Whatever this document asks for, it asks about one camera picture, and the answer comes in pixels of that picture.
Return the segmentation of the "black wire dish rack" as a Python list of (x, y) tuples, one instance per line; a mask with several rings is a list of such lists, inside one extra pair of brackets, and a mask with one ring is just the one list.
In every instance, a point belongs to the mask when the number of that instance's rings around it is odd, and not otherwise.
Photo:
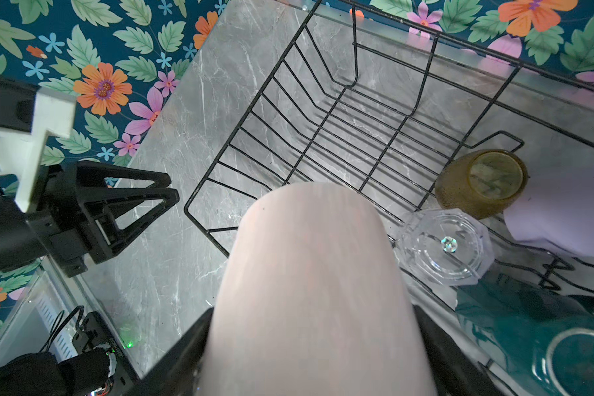
[[(237, 223), (263, 194), (297, 182), (332, 182), (373, 204), (398, 253), (395, 232), (411, 212), (437, 209), (435, 181), (455, 160), (503, 149), (537, 166), (594, 160), (594, 87), (483, 49), (455, 36), (406, 36), (393, 12), (342, 1), (359, 15), (333, 21), (318, 1), (184, 206), (186, 216), (229, 257)], [(502, 214), (482, 220), (496, 259), (493, 285), (528, 284), (530, 305), (567, 303), (594, 318), (594, 262), (527, 247), (509, 235)], [(437, 285), (401, 264), (414, 305), (504, 395), (594, 395), (594, 348), (587, 333), (559, 338), (559, 357), (580, 352), (553, 383), (553, 355), (518, 371), (476, 309), (458, 308), (459, 286)]]

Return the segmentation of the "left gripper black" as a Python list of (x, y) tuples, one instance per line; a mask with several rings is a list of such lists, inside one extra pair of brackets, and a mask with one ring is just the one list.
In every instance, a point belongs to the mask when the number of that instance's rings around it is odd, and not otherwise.
[[(119, 182), (138, 188), (113, 188)], [(0, 272), (50, 257), (67, 277), (75, 277), (87, 270), (88, 253), (97, 264), (118, 256), (179, 201), (177, 190), (165, 188), (172, 183), (167, 173), (93, 161), (53, 166), (39, 183), (27, 211), (14, 198), (0, 196)], [(157, 204), (130, 224), (118, 223), (147, 201)], [(85, 222), (87, 236), (80, 229)]]

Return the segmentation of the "amber textured glass cup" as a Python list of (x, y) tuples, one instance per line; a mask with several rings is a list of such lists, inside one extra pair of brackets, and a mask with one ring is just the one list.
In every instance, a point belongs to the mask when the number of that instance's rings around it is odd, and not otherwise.
[(460, 209), (475, 219), (487, 219), (512, 205), (527, 182), (526, 165), (514, 153), (478, 150), (443, 169), (435, 182), (435, 196), (443, 209)]

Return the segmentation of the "clear glass cup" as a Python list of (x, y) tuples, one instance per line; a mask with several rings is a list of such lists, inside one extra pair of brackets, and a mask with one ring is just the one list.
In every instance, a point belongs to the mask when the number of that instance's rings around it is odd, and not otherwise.
[(437, 285), (475, 285), (495, 261), (488, 228), (460, 209), (410, 214), (394, 236), (401, 267)]

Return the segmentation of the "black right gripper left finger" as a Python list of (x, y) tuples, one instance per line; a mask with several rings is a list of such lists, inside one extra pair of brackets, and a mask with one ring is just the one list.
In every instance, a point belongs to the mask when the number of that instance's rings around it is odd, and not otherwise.
[(192, 395), (214, 310), (214, 307), (209, 307), (126, 395)]

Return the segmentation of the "green mug cream inside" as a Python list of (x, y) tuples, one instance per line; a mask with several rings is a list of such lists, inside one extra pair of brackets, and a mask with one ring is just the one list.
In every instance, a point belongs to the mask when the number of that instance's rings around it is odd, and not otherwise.
[(594, 395), (594, 307), (488, 273), (457, 289), (466, 336), (533, 395)]

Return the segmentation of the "lilac plastic cup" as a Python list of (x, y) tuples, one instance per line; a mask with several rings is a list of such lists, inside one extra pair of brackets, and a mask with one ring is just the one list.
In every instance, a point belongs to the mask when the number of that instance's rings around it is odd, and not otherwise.
[(594, 257), (594, 166), (531, 177), (503, 218), (520, 244)]

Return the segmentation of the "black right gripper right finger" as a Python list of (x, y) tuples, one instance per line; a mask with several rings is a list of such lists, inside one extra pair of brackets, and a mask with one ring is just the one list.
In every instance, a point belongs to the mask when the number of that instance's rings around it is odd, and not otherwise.
[(420, 306), (413, 309), (439, 395), (502, 395)]

